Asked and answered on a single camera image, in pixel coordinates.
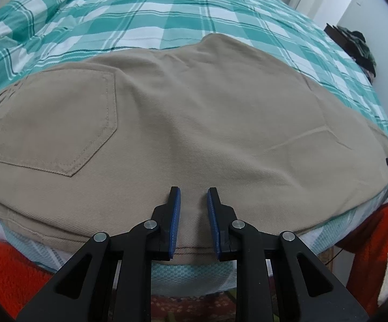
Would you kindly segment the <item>dark wooden side table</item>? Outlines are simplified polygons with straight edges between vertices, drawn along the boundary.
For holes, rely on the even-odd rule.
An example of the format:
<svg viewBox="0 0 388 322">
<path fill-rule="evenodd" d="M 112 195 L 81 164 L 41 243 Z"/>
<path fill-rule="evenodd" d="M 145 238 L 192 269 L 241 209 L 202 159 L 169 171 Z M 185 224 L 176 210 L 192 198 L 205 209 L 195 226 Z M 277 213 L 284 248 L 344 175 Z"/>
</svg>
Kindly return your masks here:
<svg viewBox="0 0 388 322">
<path fill-rule="evenodd" d="M 349 52 L 348 39 L 335 26 L 326 24 L 324 32 L 346 53 Z"/>
</svg>

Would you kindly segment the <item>dark clothes pile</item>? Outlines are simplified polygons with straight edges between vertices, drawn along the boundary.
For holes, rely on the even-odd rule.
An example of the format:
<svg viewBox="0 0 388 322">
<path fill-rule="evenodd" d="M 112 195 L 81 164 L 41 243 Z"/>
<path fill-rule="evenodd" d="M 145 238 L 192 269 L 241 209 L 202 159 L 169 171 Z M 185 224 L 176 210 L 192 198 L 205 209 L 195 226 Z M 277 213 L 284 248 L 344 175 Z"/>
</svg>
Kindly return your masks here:
<svg viewBox="0 0 388 322">
<path fill-rule="evenodd" d="M 345 44 L 343 49 L 347 51 L 349 56 L 355 59 L 355 62 L 376 77 L 376 61 L 367 45 L 367 41 L 360 31 L 350 31 L 349 29 L 337 26 L 336 29 L 340 32 Z"/>
</svg>

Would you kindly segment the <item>beige khaki pants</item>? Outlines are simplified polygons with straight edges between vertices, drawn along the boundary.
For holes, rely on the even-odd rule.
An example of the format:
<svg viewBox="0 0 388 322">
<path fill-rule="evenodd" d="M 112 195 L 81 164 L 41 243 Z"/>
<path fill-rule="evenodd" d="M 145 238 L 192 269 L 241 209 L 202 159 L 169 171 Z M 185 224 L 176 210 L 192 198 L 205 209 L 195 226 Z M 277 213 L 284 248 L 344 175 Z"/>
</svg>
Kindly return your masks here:
<svg viewBox="0 0 388 322">
<path fill-rule="evenodd" d="M 73 253 L 182 192 L 178 264 L 214 260 L 206 192 L 311 229 L 388 187 L 388 138 L 317 81 L 222 34 L 63 63 L 0 91 L 0 221 Z"/>
</svg>

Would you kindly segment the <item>orange red fleece garment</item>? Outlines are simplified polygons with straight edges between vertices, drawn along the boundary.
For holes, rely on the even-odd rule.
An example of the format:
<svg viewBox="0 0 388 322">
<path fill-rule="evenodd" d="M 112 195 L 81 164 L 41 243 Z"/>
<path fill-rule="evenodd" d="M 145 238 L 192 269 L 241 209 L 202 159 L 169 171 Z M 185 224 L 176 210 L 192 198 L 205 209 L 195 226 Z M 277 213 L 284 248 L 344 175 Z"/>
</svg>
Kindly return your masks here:
<svg viewBox="0 0 388 322">
<path fill-rule="evenodd" d="M 388 203 L 338 246 L 355 255 L 347 289 L 367 313 L 374 315 L 388 298 Z M 0 241 L 0 306 L 11 318 L 16 318 L 49 278 L 49 272 Z"/>
</svg>

